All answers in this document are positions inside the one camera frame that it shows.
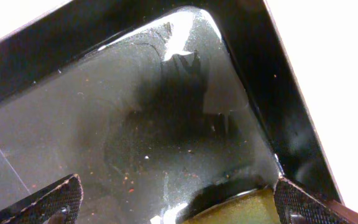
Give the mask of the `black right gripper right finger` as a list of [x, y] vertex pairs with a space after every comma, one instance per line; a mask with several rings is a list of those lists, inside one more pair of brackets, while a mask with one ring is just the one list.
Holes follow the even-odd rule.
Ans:
[[358, 223], [357, 212], [284, 176], [278, 178], [273, 199], [281, 223]]

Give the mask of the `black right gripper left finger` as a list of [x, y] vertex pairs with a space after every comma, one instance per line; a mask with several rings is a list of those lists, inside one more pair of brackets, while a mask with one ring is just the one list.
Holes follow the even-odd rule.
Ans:
[[0, 224], [75, 223], [83, 201], [78, 174], [70, 174], [0, 210]]

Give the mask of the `green yellow scrub sponge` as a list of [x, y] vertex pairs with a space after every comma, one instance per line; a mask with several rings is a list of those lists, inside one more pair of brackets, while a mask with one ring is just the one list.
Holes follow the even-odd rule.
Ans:
[[185, 218], [181, 223], [280, 223], [271, 189], [251, 190]]

